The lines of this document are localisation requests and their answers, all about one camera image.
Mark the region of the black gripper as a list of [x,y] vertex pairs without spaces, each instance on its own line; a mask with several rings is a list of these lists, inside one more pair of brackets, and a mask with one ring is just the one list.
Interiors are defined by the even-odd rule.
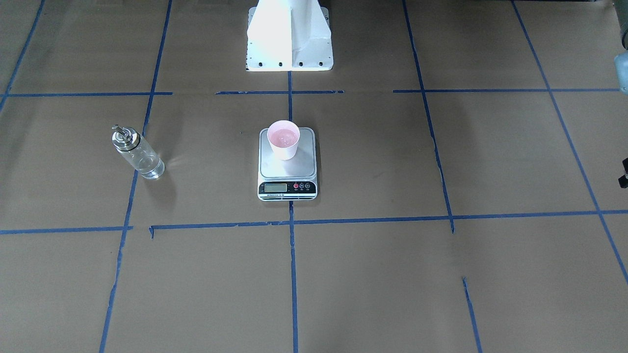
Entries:
[[628,158],[622,161],[622,166],[624,168],[624,174],[618,178],[618,183],[622,189],[626,189],[628,188]]

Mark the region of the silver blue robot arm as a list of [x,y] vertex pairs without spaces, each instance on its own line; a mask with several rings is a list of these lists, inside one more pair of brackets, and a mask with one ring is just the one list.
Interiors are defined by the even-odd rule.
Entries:
[[[627,95],[628,94],[628,45],[627,45],[627,29],[622,30],[621,37],[622,45],[625,49],[624,53],[618,54],[614,58],[615,63],[615,71],[618,78],[619,83],[619,91]],[[622,161],[622,166],[624,168],[624,175],[618,178],[618,182],[621,188],[628,187],[628,159],[625,158]]]

